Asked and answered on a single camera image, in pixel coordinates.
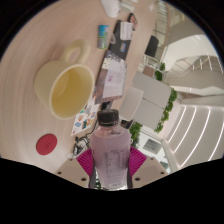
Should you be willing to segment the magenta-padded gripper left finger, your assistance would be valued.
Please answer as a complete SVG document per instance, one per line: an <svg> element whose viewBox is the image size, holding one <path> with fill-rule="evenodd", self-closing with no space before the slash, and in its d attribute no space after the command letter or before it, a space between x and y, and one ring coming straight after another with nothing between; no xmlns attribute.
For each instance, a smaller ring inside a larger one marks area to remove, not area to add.
<svg viewBox="0 0 224 224"><path fill-rule="evenodd" d="M55 174L83 188L94 188L96 174L91 149L67 159Z"/></svg>

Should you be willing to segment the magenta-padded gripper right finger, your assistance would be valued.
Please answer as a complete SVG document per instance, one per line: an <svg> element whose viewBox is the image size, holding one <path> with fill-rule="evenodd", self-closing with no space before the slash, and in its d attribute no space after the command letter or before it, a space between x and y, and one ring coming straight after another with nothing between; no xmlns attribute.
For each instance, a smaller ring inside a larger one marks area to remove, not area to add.
<svg viewBox="0 0 224 224"><path fill-rule="evenodd" d="M167 171L155 157L147 157L138 149L130 148L127 175L129 189L141 188L167 175Z"/></svg>

